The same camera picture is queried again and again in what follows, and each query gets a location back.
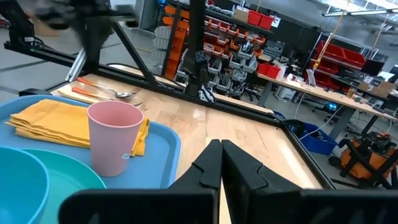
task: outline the yellow napkin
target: yellow napkin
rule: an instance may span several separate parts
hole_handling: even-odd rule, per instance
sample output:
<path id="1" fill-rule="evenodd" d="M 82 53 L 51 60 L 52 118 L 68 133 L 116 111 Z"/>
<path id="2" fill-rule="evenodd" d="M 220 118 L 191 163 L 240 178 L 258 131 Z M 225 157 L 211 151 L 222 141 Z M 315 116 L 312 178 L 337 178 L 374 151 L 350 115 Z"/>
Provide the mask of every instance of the yellow napkin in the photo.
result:
<path id="1" fill-rule="evenodd" d="M 53 100 L 42 100 L 18 114 L 12 114 L 7 124 L 16 127 L 16 134 L 27 138 L 55 142 L 68 146 L 90 148 L 87 108 Z M 145 154 L 145 138 L 149 120 L 144 118 L 132 156 Z"/>

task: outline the teal plate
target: teal plate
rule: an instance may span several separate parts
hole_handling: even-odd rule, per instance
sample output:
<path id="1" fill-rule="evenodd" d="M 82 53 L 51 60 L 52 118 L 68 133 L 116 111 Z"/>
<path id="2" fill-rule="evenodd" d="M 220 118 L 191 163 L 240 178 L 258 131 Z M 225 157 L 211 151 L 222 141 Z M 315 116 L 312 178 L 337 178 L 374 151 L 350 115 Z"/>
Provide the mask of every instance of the teal plate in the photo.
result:
<path id="1" fill-rule="evenodd" d="M 49 170 L 50 193 L 40 224 L 58 223 L 61 203 L 72 194 L 84 189 L 105 189 L 101 178 L 88 166 L 71 157 L 39 149 L 24 149 Z"/>

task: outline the orange handle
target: orange handle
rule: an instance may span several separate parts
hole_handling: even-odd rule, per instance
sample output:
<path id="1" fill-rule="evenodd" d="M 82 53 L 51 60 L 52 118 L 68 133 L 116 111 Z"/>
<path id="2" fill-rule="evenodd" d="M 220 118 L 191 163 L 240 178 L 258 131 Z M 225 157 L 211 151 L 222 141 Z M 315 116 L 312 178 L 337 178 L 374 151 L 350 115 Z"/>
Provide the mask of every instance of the orange handle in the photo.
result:
<path id="1" fill-rule="evenodd" d="M 87 91 L 85 91 L 85 90 L 82 90 L 82 89 L 79 88 L 79 87 L 72 87 L 72 92 L 80 93 L 80 94 L 88 95 L 88 96 L 94 96 L 94 94 L 89 93 L 89 92 L 87 92 Z"/>
<path id="2" fill-rule="evenodd" d="M 78 82 L 81 82 L 81 83 L 84 83 L 84 84 L 87 84 L 87 85 L 96 86 L 94 83 L 92 83 L 92 82 L 90 82 L 90 81 L 88 81 L 87 79 L 82 78 L 82 77 L 79 77 L 79 78 L 77 78 L 76 80 L 77 80 Z"/>

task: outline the spoon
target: spoon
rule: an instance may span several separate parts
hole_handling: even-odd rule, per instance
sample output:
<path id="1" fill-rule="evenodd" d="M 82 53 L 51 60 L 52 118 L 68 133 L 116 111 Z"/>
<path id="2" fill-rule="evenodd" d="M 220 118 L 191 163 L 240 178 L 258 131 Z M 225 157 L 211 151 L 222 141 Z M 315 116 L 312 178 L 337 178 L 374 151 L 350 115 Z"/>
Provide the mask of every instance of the spoon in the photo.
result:
<path id="1" fill-rule="evenodd" d="M 123 92 L 117 92 L 117 91 L 114 91 L 114 90 L 112 90 L 111 88 L 108 88 L 108 87 L 106 87 L 106 86 L 97 85 L 97 84 L 95 84 L 95 83 L 93 83 L 93 82 L 90 82 L 90 81 L 88 81 L 87 79 L 82 78 L 82 77 L 77 78 L 77 81 L 78 81 L 78 82 L 81 82 L 81 83 L 84 83 L 84 84 L 86 84 L 86 85 L 91 85 L 91 86 L 94 86 L 94 87 L 97 87 L 97 88 L 101 88 L 101 89 L 103 89 L 103 90 L 111 91 L 111 92 L 114 93 L 114 95 L 115 95 L 117 98 L 127 98 L 127 97 L 130 97 L 130 96 L 136 94 L 136 93 L 134 93 L 134 92 L 129 92 L 129 93 L 128 93 L 128 92 L 125 92 L 125 93 L 123 93 Z"/>
<path id="2" fill-rule="evenodd" d="M 95 97 L 95 98 L 98 98 L 98 99 L 102 99 L 102 100 L 113 100 L 113 101 L 115 100 L 114 98 L 111 98 L 111 97 L 101 96 L 101 95 L 97 95 L 97 94 L 94 94 L 94 93 L 90 93 L 90 92 L 88 92 L 86 90 L 82 90 L 81 88 L 78 88 L 78 87 L 72 87 L 72 92 L 79 93 L 79 94 L 86 95 L 86 96 L 92 96 L 92 97 Z M 139 105 L 142 104 L 142 102 L 131 103 L 131 104 L 134 105 L 134 106 L 139 106 Z"/>

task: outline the pink cup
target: pink cup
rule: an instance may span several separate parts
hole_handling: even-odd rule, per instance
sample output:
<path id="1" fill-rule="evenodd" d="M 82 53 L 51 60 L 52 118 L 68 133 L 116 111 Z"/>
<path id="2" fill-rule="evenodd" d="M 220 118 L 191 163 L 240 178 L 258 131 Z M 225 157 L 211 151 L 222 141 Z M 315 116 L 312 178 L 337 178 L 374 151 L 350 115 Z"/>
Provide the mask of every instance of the pink cup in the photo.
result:
<path id="1" fill-rule="evenodd" d="M 87 115 L 93 169 L 104 177 L 121 174 L 144 119 L 142 111 L 129 103 L 102 101 L 89 106 Z"/>

